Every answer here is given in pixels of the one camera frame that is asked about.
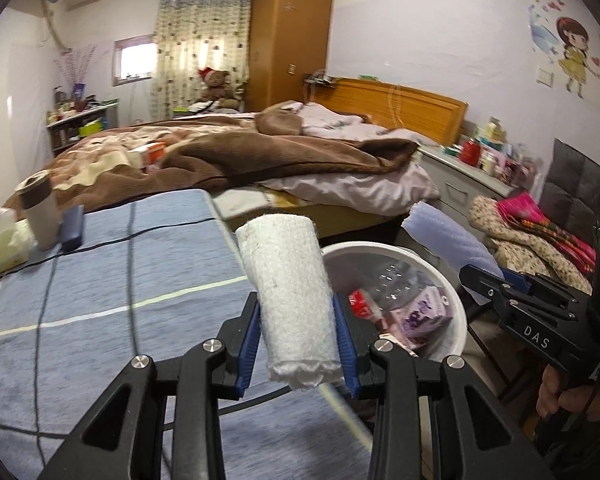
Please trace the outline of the right human hand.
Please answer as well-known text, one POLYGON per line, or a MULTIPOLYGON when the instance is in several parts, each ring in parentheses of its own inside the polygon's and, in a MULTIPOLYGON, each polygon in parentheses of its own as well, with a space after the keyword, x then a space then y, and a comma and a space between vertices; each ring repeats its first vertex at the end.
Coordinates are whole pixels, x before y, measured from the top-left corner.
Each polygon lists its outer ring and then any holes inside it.
POLYGON ((565 383, 566 378, 558 370, 550 365, 545 367, 535 407, 538 415, 547 418, 563 408, 571 413, 586 412, 589 422, 600 422, 600 391, 596 393, 588 408, 585 408, 593 388, 581 386, 567 389, 565 383))

